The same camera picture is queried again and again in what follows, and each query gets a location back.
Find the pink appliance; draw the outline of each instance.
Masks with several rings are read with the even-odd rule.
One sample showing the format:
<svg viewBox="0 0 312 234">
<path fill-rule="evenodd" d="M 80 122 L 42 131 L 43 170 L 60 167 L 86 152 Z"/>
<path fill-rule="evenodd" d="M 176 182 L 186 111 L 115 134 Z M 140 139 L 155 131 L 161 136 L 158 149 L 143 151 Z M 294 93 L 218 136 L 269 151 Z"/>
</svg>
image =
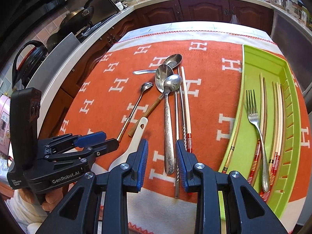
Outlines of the pink appliance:
<svg viewBox="0 0 312 234">
<path fill-rule="evenodd" d="M 9 155 L 10 146 L 10 102 L 5 95 L 0 97 L 0 154 Z"/>
</svg>

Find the brown cabinet door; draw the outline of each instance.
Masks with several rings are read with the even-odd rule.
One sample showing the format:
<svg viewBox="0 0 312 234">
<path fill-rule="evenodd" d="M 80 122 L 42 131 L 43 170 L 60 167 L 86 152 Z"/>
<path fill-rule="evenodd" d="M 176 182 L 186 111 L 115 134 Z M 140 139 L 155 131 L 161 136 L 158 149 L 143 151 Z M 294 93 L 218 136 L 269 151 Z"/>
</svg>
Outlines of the brown cabinet door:
<svg viewBox="0 0 312 234">
<path fill-rule="evenodd" d="M 135 13 L 131 13 L 108 30 L 114 42 L 119 41 L 127 32 L 141 28 L 142 25 Z"/>
<path fill-rule="evenodd" d="M 61 88 L 74 98 L 96 64 L 112 45 L 113 40 L 108 33 L 105 33 L 80 58 L 64 80 Z"/>
<path fill-rule="evenodd" d="M 179 0 L 184 21 L 230 22 L 229 0 Z"/>
<path fill-rule="evenodd" d="M 178 0 L 156 3 L 135 10 L 142 27 L 183 21 Z"/>
<path fill-rule="evenodd" d="M 58 90 L 43 121 L 39 139 L 49 138 L 58 134 L 73 100 L 65 91 L 62 89 Z"/>
<path fill-rule="evenodd" d="M 231 15 L 234 12 L 238 21 L 243 26 L 249 26 L 255 29 L 265 31 L 271 34 L 274 12 L 270 8 L 258 4 L 230 0 Z"/>
</svg>

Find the fork tines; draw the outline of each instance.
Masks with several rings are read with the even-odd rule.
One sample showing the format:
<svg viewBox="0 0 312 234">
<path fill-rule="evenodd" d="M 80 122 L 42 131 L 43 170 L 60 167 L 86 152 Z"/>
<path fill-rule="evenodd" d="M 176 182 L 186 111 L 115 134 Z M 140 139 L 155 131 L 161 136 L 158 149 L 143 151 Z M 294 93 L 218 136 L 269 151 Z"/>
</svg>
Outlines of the fork tines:
<svg viewBox="0 0 312 234">
<path fill-rule="evenodd" d="M 255 90 L 246 90 L 246 106 L 248 114 L 258 114 L 257 104 L 255 102 Z"/>
</svg>

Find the orange tablecloth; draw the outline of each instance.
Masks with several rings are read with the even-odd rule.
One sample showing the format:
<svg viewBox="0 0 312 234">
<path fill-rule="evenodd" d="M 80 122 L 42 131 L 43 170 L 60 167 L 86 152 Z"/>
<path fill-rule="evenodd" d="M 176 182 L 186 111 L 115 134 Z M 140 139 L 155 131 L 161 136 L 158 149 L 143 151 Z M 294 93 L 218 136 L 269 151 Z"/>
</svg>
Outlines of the orange tablecloth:
<svg viewBox="0 0 312 234">
<path fill-rule="evenodd" d="M 226 33 L 211 34 L 219 34 L 220 41 L 205 40 L 205 37 L 192 39 L 193 33 L 190 35 L 188 32 L 179 32 L 175 36 L 186 36 L 185 40 L 170 40 L 169 37 L 167 41 L 157 42 L 157 36 L 153 35 L 117 43 L 85 81 L 66 115 L 60 134 L 84 135 L 102 130 L 107 138 L 116 138 L 139 96 L 141 84 L 154 82 L 154 74 L 133 75 L 132 71 L 157 68 L 169 55 L 180 53 L 183 56 L 182 65 L 185 68 L 189 92 L 193 153 L 199 162 L 218 170 L 235 120 L 241 83 L 242 46 L 235 39 L 249 38 L 256 47 L 262 42 L 269 46 L 275 44 L 248 36 L 230 36 L 225 41 L 222 36 Z M 307 194 L 312 156 L 308 114 L 299 88 L 297 92 L 302 143 L 300 164 L 290 203 L 301 201 Z M 159 95 L 154 86 L 143 96 L 127 131 Z M 169 97 L 169 103 L 172 123 L 175 124 L 173 95 Z M 143 134 L 149 142 L 149 157 L 142 192 L 135 195 L 136 198 L 128 195 L 129 225 L 145 230 L 145 233 L 193 233 L 197 194 L 187 195 L 181 188 L 180 198 L 173 199 L 175 178 L 174 175 L 166 175 L 164 171 L 163 108 L 164 102 L 161 102 L 149 116 Z M 98 158 L 97 165 L 108 170 L 110 164 L 126 151 L 131 141 L 127 131 L 118 150 Z M 133 206 L 138 198 L 141 198 L 142 204 Z M 164 203 L 163 211 L 155 205 L 160 201 Z M 165 212 L 171 212 L 167 221 L 158 218 L 159 213 Z"/>
</svg>

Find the frying pan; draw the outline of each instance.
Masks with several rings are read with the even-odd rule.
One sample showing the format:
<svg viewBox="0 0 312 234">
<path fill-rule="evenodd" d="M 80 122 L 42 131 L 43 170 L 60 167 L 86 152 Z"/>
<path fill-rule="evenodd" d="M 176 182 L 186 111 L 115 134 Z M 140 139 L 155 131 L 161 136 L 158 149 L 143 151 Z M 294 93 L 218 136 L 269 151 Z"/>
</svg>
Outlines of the frying pan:
<svg viewBox="0 0 312 234">
<path fill-rule="evenodd" d="M 58 32 L 64 36 L 67 36 L 71 32 L 76 35 L 81 28 L 86 26 L 91 21 L 94 13 L 93 6 L 90 6 L 92 1 L 88 0 L 85 6 L 68 13 L 60 24 Z"/>
</svg>

